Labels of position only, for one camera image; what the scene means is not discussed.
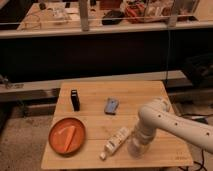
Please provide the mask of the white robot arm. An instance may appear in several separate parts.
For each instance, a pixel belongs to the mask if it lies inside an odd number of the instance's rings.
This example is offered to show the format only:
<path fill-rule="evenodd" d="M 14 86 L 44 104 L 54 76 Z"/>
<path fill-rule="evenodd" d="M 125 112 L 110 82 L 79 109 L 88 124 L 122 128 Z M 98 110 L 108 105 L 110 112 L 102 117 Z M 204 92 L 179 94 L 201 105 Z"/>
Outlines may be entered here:
<path fill-rule="evenodd" d="M 143 104 L 138 110 L 135 138 L 140 144 L 153 141 L 156 130 L 161 129 L 213 154 L 213 126 L 184 119 L 169 113 L 170 104 L 157 98 Z"/>

